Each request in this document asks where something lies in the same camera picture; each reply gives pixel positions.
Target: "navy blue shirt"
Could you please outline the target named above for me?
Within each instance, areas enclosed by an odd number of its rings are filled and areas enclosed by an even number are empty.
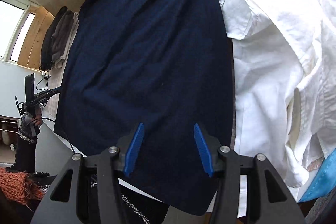
[[[230,60],[218,0],[86,0],[55,131],[64,130],[79,150],[94,155],[142,122],[135,170],[123,179],[202,215],[217,181],[203,170],[194,124],[230,145]]]

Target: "clothes pile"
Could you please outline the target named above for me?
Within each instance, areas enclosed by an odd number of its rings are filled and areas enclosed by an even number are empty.
[[[196,122],[241,155],[265,154],[297,201],[335,150],[336,0],[86,0],[78,18],[54,130],[94,155],[143,122],[123,179],[145,193],[206,211],[217,182],[199,160]]]
[[[61,68],[78,28],[78,13],[62,7],[49,26],[41,49],[41,70]]]

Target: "window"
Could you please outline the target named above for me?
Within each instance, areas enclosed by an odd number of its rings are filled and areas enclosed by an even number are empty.
[[[23,9],[0,1],[0,56],[3,57],[13,32],[20,21]]]
[[[13,49],[13,52],[12,52],[12,56],[10,58],[12,61],[17,62],[17,60],[19,59],[19,55],[20,55],[20,51],[21,51],[21,48],[22,48],[22,45],[23,45],[23,41],[26,38],[29,27],[32,24],[34,17],[35,17],[35,15],[30,13],[28,15],[25,23],[23,24],[23,27],[20,31],[20,34],[19,34],[19,36],[16,40],[16,43],[15,43],[15,46],[14,46],[14,49]]]

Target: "white wall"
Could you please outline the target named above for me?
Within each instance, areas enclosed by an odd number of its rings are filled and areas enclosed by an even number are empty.
[[[32,73],[35,73],[36,88],[36,84],[41,80],[41,74],[38,71],[0,61],[0,116],[20,117],[15,105],[15,96],[19,102],[26,101],[25,76]]]

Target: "white cloth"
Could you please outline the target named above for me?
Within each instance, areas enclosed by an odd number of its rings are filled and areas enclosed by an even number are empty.
[[[301,187],[307,166],[336,148],[336,0],[219,3],[233,41],[235,151],[264,153]]]
[[[55,68],[55,69],[62,68],[63,63],[64,63],[64,61],[66,60],[66,58],[67,58],[67,56],[68,56],[68,52],[69,52],[69,49],[70,49],[70,45],[72,44],[73,40],[75,39],[75,36],[76,36],[76,33],[77,33],[78,26],[79,26],[79,22],[78,22],[78,13],[75,12],[75,13],[73,14],[73,24],[72,24],[71,31],[70,31],[69,36],[68,36],[67,43],[66,43],[66,45],[65,45],[64,53],[63,53],[63,55],[60,57],[59,60],[56,60],[56,61],[55,61],[55,64],[54,64],[54,68]]]

